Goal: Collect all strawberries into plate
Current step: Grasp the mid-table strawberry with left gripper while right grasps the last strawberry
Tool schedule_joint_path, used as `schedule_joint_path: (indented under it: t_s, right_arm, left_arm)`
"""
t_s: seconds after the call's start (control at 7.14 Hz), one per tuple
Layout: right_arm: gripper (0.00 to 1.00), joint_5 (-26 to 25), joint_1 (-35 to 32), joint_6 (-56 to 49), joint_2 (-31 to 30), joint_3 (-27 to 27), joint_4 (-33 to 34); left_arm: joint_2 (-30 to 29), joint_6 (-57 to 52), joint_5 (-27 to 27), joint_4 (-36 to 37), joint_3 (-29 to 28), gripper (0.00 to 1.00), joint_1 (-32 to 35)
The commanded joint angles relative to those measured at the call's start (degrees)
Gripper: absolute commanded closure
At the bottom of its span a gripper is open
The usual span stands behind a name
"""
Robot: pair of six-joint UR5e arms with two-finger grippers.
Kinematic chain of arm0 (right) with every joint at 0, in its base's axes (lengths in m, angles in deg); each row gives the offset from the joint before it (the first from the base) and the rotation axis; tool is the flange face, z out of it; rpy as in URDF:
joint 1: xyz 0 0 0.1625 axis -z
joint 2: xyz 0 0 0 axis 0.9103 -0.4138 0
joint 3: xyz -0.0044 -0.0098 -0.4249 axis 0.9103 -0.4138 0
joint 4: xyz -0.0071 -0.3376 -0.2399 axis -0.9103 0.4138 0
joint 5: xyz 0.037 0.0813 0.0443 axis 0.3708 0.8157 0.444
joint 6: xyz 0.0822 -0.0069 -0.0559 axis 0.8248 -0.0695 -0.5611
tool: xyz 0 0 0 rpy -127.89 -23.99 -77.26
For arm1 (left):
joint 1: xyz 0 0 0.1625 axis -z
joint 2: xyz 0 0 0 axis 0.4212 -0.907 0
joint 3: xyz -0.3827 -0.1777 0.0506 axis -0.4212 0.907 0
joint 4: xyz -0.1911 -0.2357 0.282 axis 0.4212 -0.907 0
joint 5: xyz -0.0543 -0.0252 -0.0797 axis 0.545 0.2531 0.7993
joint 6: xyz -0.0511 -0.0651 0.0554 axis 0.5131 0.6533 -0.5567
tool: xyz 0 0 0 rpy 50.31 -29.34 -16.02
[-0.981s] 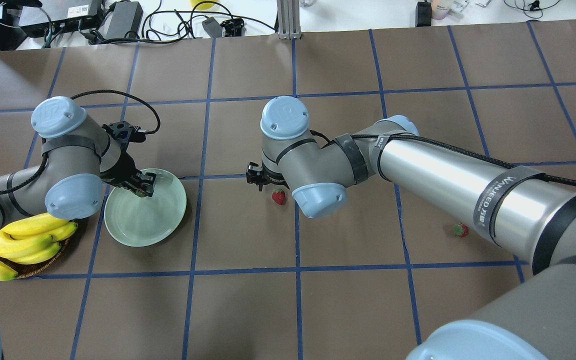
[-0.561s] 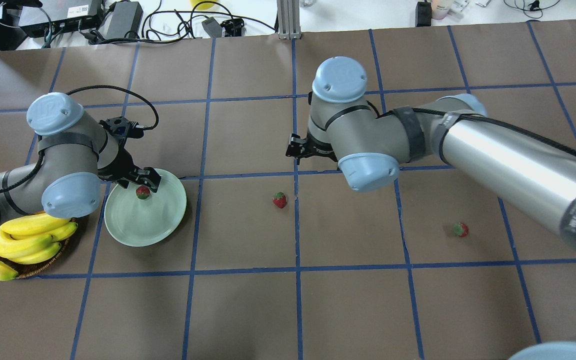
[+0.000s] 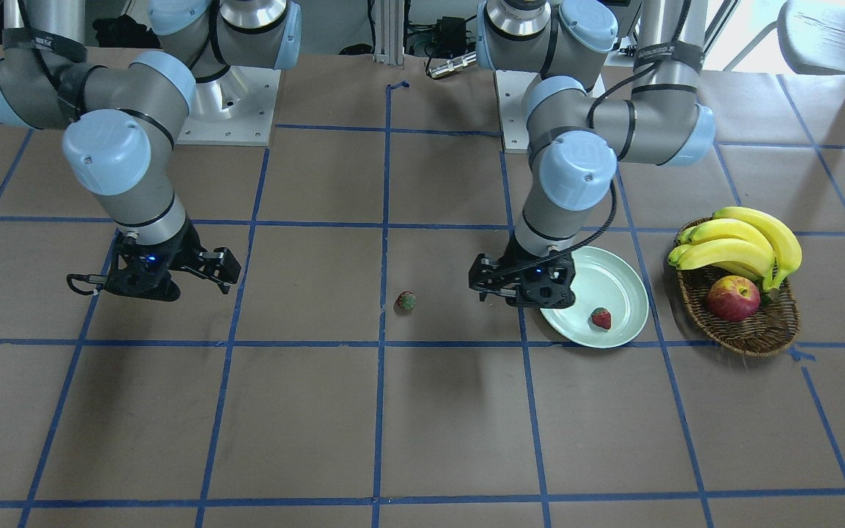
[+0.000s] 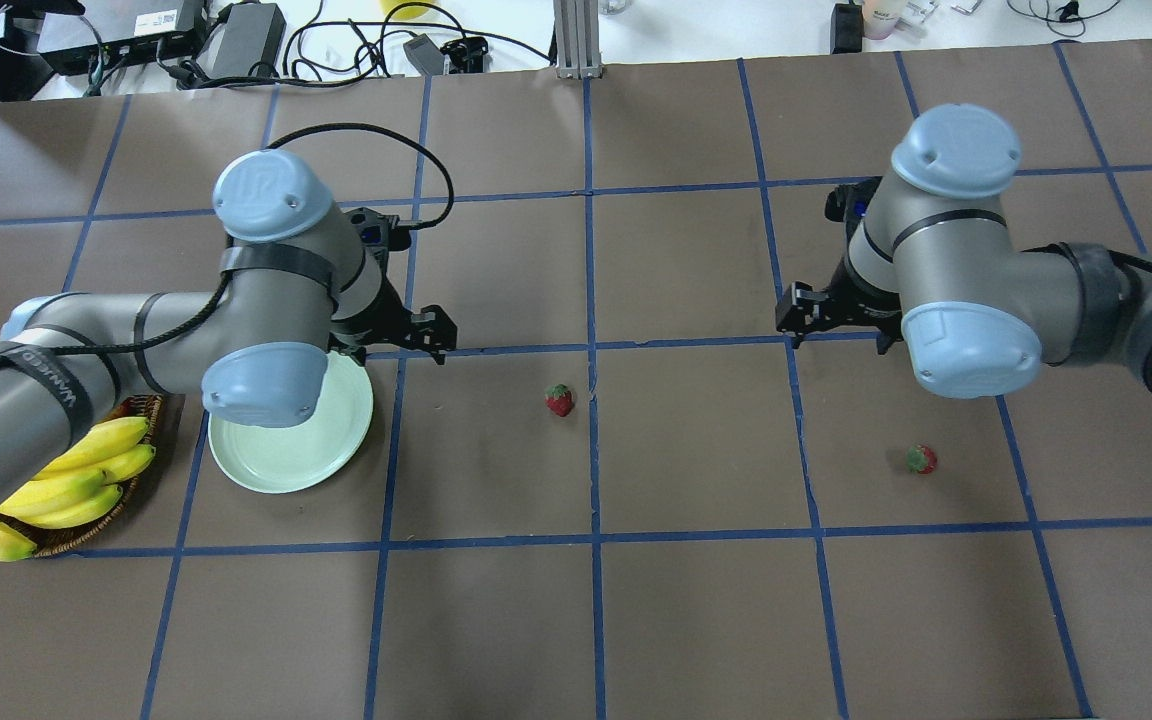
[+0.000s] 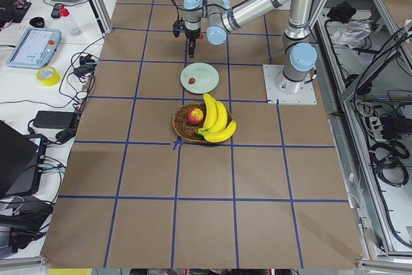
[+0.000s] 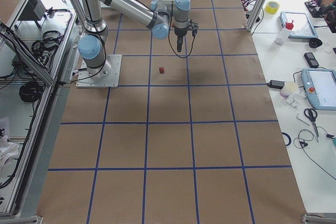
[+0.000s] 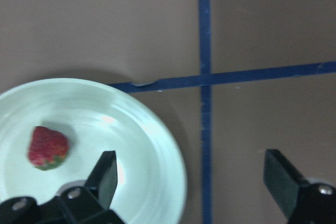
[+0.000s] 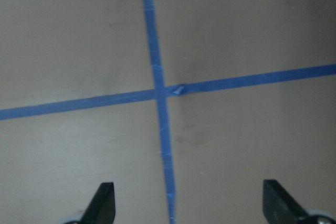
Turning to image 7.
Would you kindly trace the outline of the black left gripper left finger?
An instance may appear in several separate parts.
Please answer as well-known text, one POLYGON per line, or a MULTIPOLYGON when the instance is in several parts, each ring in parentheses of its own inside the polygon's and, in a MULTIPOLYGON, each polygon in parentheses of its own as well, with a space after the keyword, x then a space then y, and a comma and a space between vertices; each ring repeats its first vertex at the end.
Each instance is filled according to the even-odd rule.
POLYGON ((118 184, 115 151, 104 151, 84 182, 72 182, 59 194, 58 207, 66 223, 118 223, 110 209, 118 184))

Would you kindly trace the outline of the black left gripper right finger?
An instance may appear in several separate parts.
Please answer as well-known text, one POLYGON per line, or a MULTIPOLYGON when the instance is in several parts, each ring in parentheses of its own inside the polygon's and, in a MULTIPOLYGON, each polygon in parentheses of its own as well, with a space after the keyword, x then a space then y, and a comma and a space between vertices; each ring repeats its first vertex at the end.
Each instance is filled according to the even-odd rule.
POLYGON ((267 149, 264 184, 287 223, 335 223, 335 187, 305 178, 276 149, 267 149))

